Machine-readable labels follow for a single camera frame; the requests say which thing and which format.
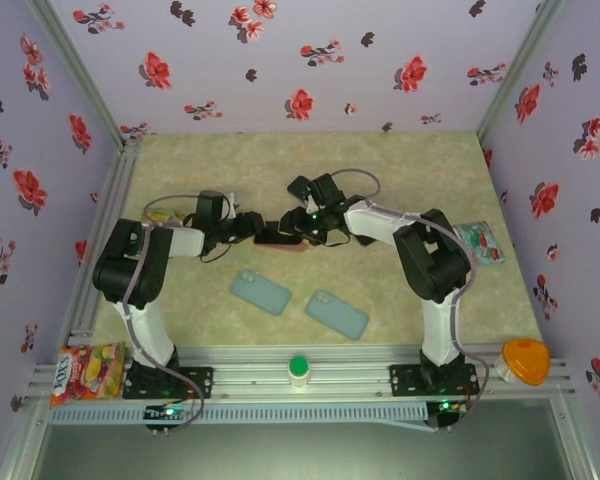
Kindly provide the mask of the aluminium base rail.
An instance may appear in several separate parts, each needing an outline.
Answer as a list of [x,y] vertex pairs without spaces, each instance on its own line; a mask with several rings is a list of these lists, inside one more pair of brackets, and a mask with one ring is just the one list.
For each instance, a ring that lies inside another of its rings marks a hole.
[[[184,366],[214,369],[212,403],[391,401],[389,366],[415,364],[419,347],[400,345],[194,347],[180,349]],[[287,363],[296,355],[309,361],[308,384],[292,386]],[[573,398],[576,389],[566,362],[552,359],[539,387],[507,383],[490,374],[480,400]],[[53,365],[38,365],[25,399],[50,400]]]

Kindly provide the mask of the aluminium side rail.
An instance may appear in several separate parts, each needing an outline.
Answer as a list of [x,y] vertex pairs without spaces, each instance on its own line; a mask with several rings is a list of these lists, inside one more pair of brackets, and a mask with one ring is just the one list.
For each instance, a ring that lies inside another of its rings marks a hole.
[[96,326],[100,293],[92,284],[96,262],[123,213],[142,140],[127,140],[114,158],[97,203],[94,225],[87,240],[84,257],[67,314],[65,346],[84,345],[91,341]]

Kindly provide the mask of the teal Fox's candy bag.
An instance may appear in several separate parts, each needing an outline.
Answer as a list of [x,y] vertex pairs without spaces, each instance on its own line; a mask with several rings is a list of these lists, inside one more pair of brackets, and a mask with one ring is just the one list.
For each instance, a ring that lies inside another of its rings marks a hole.
[[494,265],[506,261],[504,251],[486,221],[458,224],[453,229],[480,265]]

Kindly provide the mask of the red Fox's candy bag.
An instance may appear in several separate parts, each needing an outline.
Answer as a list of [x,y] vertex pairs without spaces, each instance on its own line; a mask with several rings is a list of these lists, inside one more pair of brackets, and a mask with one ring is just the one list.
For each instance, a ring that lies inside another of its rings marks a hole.
[[123,342],[61,349],[52,382],[51,405],[116,397],[124,361]]

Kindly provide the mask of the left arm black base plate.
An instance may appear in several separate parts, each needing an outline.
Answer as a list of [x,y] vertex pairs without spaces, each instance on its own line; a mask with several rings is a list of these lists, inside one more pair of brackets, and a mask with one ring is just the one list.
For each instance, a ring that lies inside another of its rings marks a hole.
[[[210,367],[181,367],[178,373],[196,384],[203,397],[209,399],[213,385],[213,369]],[[126,372],[122,397],[127,400],[169,399],[181,400],[194,393],[188,382],[174,377],[158,368],[132,364]]]

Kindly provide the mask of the aluminium frame bar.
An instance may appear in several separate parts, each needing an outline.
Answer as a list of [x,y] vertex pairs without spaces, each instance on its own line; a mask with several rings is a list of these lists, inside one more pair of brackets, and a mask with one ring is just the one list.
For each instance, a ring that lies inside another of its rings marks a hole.
[[0,466],[0,480],[32,480],[49,417],[47,398],[29,398],[23,403]]
[[571,479],[600,480],[578,402],[573,398],[556,397],[550,404]]

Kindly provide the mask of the white bottle green lid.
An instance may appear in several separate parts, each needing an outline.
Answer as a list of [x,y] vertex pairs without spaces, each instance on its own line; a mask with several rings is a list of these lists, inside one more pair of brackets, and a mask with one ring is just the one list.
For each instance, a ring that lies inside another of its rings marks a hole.
[[296,388],[304,387],[310,378],[310,363],[304,356],[294,356],[288,362],[288,376]]

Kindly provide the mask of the yellow Fox's candy bag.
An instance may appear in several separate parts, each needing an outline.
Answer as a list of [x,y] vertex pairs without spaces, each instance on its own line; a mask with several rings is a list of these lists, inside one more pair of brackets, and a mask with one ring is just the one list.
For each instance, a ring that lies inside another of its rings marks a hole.
[[150,208],[142,213],[142,218],[147,222],[170,226],[182,226],[185,216],[175,210]]

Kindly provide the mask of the pink phone case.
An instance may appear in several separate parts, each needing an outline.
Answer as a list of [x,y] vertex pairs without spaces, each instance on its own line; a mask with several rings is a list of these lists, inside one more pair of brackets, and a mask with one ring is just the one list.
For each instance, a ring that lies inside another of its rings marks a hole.
[[301,241],[297,244],[284,244],[284,243],[260,243],[259,247],[286,251],[286,252],[305,252],[308,249],[308,244],[304,241]]

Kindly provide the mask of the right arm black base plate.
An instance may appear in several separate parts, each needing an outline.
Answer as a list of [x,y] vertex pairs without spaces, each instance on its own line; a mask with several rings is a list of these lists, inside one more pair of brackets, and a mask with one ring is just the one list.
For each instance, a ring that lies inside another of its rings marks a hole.
[[422,376],[418,364],[390,365],[389,383],[393,397],[475,396],[480,391],[475,366],[465,364],[451,379],[432,385]]

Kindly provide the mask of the aluminium corner post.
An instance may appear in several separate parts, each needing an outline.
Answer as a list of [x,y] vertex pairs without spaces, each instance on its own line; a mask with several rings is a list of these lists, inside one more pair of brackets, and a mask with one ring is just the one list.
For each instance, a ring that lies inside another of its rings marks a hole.
[[508,72],[501,86],[498,88],[494,99],[491,101],[479,127],[476,136],[482,143],[496,125],[499,117],[506,107],[507,99],[513,92],[517,82],[527,70],[536,50],[542,45],[543,37],[546,35],[554,19],[567,0],[542,0],[536,9],[534,20],[518,48]]
[[49,37],[74,82],[84,95],[89,106],[93,109],[109,137],[116,145],[117,150],[122,151],[126,141],[119,132],[104,97],[101,95],[92,75],[76,49],[74,42],[71,40],[68,31],[63,26],[51,1],[24,0],[24,2],[38,20],[45,34]]

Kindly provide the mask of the light blue phone case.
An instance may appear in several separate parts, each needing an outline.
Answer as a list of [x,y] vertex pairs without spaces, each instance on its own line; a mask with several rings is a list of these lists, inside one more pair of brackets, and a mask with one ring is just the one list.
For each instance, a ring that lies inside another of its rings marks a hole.
[[262,275],[251,270],[240,270],[232,281],[229,291],[248,304],[274,316],[280,316],[289,304],[292,293]]
[[323,326],[349,340],[359,340],[369,322],[369,315],[325,290],[316,290],[305,313]]

